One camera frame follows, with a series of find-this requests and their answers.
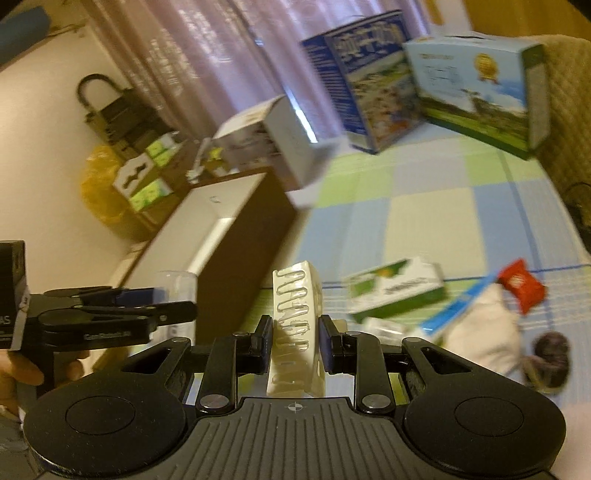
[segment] brown plush toy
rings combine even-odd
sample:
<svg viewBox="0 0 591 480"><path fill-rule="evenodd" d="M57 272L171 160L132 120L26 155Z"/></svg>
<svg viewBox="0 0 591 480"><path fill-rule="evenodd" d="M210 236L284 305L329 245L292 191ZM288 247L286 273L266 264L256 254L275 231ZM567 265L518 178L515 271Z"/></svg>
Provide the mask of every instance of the brown plush toy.
<svg viewBox="0 0 591 480"><path fill-rule="evenodd" d="M562 333L541 335L535 341L534 355L521 362L526 381L540 393L557 393L569 376L569 350L569 341Z"/></svg>

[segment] finger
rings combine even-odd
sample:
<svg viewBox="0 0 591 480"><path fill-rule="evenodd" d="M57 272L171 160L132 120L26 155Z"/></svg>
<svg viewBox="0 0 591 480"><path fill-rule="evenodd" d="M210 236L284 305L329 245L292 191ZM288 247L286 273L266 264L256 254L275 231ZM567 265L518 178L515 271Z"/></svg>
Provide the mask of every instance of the finger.
<svg viewBox="0 0 591 480"><path fill-rule="evenodd" d="M66 367L66 377L70 381L76 381L84 377L84 365L79 360L75 360Z"/></svg>
<svg viewBox="0 0 591 480"><path fill-rule="evenodd" d="M18 352L0 351L0 372L27 385L41 385L43 383L41 370Z"/></svg>
<svg viewBox="0 0 591 480"><path fill-rule="evenodd" d="M4 405L11 413L18 413L15 381L8 374L0 372L0 405Z"/></svg>

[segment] beige quilted fabric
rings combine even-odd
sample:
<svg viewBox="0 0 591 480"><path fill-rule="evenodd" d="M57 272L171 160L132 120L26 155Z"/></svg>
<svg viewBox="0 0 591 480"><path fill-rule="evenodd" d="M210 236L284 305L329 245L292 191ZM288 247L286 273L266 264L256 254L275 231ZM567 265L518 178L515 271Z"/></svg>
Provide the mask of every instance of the beige quilted fabric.
<svg viewBox="0 0 591 480"><path fill-rule="evenodd" d="M550 88L551 132L538 153L540 163L565 201L583 206L591 225L591 42L566 35L531 37L544 44Z"/></svg>

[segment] yellow plastic bag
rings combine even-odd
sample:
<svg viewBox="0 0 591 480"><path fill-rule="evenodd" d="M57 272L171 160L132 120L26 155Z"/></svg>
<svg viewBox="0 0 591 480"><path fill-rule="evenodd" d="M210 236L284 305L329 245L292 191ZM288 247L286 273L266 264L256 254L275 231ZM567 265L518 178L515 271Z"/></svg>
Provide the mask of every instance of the yellow plastic bag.
<svg viewBox="0 0 591 480"><path fill-rule="evenodd" d="M96 147L86 159L82 174L82 200L95 217L120 237L136 242L148 240L154 227L136 215L127 199L113 187L121 165L113 149L106 145Z"/></svg>

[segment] red bag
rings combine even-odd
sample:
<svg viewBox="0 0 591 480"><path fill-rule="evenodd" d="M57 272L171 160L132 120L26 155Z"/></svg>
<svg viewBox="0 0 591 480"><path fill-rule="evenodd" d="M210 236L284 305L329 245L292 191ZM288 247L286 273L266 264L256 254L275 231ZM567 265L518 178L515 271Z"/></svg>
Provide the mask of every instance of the red bag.
<svg viewBox="0 0 591 480"><path fill-rule="evenodd" d="M523 258L501 271L499 283L516 296L523 315L544 300L546 295L546 287L527 271Z"/></svg>

